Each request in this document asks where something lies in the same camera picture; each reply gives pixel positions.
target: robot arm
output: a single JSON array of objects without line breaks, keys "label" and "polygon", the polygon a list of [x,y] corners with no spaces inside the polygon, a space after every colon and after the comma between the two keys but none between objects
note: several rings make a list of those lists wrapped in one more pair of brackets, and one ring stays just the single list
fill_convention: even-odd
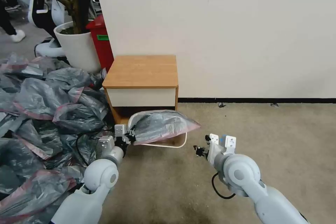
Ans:
[{"label": "robot arm", "polygon": [[129,145],[124,139],[125,126],[115,125],[115,139],[104,136],[99,139],[101,153],[84,172],[84,185],[68,196],[53,218],[52,224],[98,223],[103,202],[118,181],[120,165]]},{"label": "robot arm", "polygon": [[194,146],[198,156],[205,156],[218,171],[219,179],[233,193],[249,197],[257,216],[264,224],[307,224],[308,221],[277,189],[260,179],[256,162],[248,156],[235,154],[236,138],[210,134],[206,136],[209,151]]}]

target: white wall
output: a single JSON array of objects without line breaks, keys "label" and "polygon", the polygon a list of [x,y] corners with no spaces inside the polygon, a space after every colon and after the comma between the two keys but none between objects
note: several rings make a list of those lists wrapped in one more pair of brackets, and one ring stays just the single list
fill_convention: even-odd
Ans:
[{"label": "white wall", "polygon": [[179,97],[336,97],[336,0],[100,1],[115,55],[176,54]]}]

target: black pants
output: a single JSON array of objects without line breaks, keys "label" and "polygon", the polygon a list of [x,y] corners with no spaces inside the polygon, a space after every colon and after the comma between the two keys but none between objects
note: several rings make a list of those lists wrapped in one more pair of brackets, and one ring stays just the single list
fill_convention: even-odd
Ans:
[{"label": "black pants", "polygon": [[5,10],[5,5],[0,0],[0,26],[8,35],[15,35],[16,31],[9,21],[9,15]]}]

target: wooden nightstand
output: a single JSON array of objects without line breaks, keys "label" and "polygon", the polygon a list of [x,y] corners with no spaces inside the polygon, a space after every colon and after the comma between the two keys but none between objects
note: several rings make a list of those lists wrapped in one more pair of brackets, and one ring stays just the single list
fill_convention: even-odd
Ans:
[{"label": "wooden nightstand", "polygon": [[[179,91],[175,55],[117,56],[103,87],[117,124],[127,124],[140,111],[177,109]],[[181,147],[186,135],[159,145]]]}]

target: black baseboard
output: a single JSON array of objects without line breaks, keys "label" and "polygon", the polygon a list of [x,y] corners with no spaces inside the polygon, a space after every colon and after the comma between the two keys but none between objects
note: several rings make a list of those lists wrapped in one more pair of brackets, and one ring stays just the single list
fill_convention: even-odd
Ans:
[{"label": "black baseboard", "polygon": [[336,103],[336,98],[179,98],[180,103]]}]

